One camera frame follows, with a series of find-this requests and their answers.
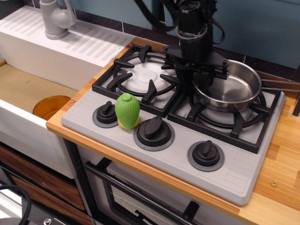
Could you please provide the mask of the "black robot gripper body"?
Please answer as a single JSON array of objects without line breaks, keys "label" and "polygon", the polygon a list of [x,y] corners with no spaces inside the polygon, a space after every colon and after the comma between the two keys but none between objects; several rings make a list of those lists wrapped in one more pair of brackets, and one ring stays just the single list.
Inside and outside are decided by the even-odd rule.
[{"label": "black robot gripper body", "polygon": [[167,59],[177,61],[184,68],[212,73],[214,77],[227,79],[229,60],[213,48],[212,23],[203,23],[199,26],[192,24],[191,27],[178,26],[176,35],[180,44],[163,48]]}]

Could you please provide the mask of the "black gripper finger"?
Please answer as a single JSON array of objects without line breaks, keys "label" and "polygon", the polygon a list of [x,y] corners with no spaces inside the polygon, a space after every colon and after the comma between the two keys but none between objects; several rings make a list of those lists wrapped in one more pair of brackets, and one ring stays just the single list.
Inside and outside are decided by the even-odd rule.
[{"label": "black gripper finger", "polygon": [[176,76],[180,83],[180,88],[187,93],[191,92],[192,81],[194,78],[194,72],[191,70],[191,64],[181,64],[180,62],[174,63]]},{"label": "black gripper finger", "polygon": [[194,72],[193,82],[196,87],[209,87],[212,85],[214,76],[209,72]]}]

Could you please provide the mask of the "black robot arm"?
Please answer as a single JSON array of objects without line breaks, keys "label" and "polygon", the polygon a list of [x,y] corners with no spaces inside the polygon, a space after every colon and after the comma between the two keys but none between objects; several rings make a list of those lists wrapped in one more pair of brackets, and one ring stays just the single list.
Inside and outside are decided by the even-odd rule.
[{"label": "black robot arm", "polygon": [[215,0],[163,0],[173,24],[161,23],[142,0],[135,1],[145,18],[156,28],[176,30],[179,45],[163,48],[165,63],[176,70],[180,83],[185,88],[194,85],[207,91],[214,78],[227,79],[229,61],[213,48],[213,26],[220,26],[213,19]]}]

